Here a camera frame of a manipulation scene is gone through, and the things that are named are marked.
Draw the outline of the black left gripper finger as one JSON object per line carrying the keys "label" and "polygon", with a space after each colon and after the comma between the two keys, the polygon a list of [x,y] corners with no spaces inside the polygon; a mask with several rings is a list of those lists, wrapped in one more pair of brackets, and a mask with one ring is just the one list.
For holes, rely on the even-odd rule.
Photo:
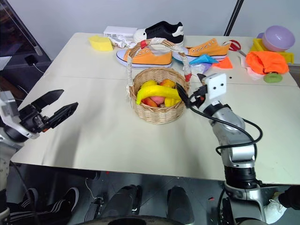
{"label": "black left gripper finger", "polygon": [[38,111],[41,111],[44,107],[51,105],[53,102],[57,101],[64,90],[52,90],[39,97],[31,103]]}
{"label": "black left gripper finger", "polygon": [[48,120],[48,127],[55,128],[67,118],[69,118],[76,111],[78,107],[78,102],[66,105],[56,111],[52,117]]}

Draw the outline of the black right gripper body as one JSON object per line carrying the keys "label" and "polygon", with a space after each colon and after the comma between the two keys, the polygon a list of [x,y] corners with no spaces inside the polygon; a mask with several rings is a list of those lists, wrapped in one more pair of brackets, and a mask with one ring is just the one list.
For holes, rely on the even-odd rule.
{"label": "black right gripper body", "polygon": [[207,85],[203,85],[194,91],[190,96],[190,109],[193,107],[196,107],[197,109],[206,109],[209,106],[209,102],[206,100],[207,93]]}

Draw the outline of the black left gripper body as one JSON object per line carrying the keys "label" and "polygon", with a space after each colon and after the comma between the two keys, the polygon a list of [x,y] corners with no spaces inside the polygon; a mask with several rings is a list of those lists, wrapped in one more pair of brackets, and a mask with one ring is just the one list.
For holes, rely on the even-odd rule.
{"label": "black left gripper body", "polygon": [[28,131],[37,134],[50,129],[49,118],[41,114],[46,105],[27,105],[19,111],[20,124]]}

